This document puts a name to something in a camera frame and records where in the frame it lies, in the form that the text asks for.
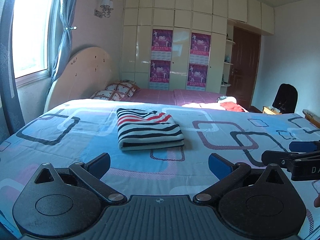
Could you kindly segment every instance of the plaid pillow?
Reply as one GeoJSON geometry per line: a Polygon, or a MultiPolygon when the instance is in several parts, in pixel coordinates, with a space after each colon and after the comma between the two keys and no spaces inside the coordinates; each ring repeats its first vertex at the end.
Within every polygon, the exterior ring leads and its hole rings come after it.
{"type": "Polygon", "coordinates": [[[127,80],[119,81],[106,87],[106,90],[119,91],[128,95],[129,97],[132,97],[134,92],[139,89],[140,88],[135,85],[135,82],[127,80]]]}
{"type": "Polygon", "coordinates": [[[111,91],[111,90],[101,90],[95,92],[90,99],[103,99],[103,100],[110,100],[110,101],[120,101],[126,95],[124,93],[118,91],[111,91]]]}

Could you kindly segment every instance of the striped shirt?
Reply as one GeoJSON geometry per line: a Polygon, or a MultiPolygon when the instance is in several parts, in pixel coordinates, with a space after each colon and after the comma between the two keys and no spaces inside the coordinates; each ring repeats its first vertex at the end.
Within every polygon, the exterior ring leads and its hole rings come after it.
{"type": "Polygon", "coordinates": [[[139,109],[117,110],[118,145],[123,151],[184,145],[180,126],[171,115],[139,109]]]}

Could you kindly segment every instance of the wall sconce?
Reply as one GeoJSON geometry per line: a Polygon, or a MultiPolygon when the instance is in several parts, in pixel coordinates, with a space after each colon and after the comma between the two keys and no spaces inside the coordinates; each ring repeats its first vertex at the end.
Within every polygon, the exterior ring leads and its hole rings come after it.
{"type": "Polygon", "coordinates": [[[99,17],[99,18],[110,18],[110,13],[113,10],[113,1],[111,0],[102,0],[102,3],[100,5],[100,7],[102,8],[102,12],[98,11],[98,10],[94,10],[94,15],[99,17]]]}

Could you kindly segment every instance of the wooden headboard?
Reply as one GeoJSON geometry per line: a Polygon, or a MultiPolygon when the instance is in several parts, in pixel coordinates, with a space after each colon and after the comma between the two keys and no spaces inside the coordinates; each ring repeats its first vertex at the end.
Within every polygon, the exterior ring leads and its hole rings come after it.
{"type": "Polygon", "coordinates": [[[44,113],[67,101],[89,98],[115,81],[119,81],[119,72],[110,55],[98,47],[83,49],[52,84],[44,113]]]}

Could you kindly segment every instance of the ribbed gray plate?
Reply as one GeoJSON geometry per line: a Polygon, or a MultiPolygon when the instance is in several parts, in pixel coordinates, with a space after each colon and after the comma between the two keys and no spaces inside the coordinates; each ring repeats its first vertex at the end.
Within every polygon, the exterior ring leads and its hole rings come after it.
{"type": "MultiPolygon", "coordinates": [[[[86,232],[70,240],[246,240],[226,228],[212,208],[189,196],[132,196],[110,206],[86,232]]],[[[297,236],[287,240],[299,240],[297,236]]]]}

